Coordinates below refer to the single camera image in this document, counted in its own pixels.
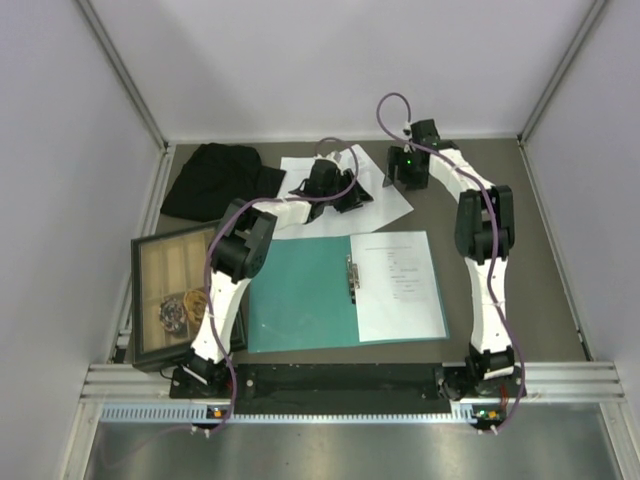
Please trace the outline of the white printed paper sheet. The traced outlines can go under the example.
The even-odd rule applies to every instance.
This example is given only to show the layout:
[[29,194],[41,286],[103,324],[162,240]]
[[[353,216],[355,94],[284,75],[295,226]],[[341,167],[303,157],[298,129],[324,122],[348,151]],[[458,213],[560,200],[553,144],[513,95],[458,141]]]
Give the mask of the white printed paper sheet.
[[355,302],[360,342],[449,337],[424,231],[359,234],[350,241],[359,280]]
[[358,182],[373,197],[373,201],[339,215],[341,220],[347,222],[346,233],[371,233],[412,212],[413,207],[396,187],[383,186],[385,174],[369,154],[359,144],[354,144],[351,149],[358,160]]

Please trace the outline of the metal folder clip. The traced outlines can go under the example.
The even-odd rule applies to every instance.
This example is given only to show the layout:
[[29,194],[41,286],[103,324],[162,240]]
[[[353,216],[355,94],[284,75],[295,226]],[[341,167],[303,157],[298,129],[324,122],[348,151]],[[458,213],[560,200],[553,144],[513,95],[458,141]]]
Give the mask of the metal folder clip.
[[360,275],[359,267],[351,254],[346,256],[346,273],[350,300],[352,304],[356,304],[356,291],[360,288]]

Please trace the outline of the teal plastic file folder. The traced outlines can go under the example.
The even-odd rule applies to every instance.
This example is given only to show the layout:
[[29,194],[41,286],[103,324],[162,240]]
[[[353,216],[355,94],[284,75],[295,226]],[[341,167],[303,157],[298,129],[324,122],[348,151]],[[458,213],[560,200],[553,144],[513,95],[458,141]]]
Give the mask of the teal plastic file folder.
[[359,341],[346,273],[352,236],[272,242],[250,285],[250,352],[385,344]]

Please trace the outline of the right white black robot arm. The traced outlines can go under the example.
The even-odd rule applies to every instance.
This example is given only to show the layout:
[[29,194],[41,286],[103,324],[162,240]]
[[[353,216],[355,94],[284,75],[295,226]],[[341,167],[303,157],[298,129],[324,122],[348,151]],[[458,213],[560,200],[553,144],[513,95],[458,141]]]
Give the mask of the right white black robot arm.
[[515,370],[504,326],[506,269],[515,244],[513,192],[476,172],[454,142],[440,138],[434,120],[408,121],[403,144],[387,151],[382,185],[398,182],[406,190],[419,190],[430,179],[438,180],[457,203],[454,243],[469,272],[473,309],[466,380],[474,393],[487,396]]

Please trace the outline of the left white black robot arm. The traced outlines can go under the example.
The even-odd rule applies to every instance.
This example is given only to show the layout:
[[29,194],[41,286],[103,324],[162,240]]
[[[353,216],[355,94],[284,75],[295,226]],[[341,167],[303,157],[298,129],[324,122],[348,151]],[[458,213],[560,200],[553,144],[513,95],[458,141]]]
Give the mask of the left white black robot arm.
[[306,179],[283,198],[236,199],[228,206],[206,254],[205,310],[182,369],[205,396],[226,387],[231,333],[251,280],[266,262],[276,232],[314,222],[329,207],[342,213],[372,197],[358,182],[360,162],[348,168],[337,154],[315,156]]

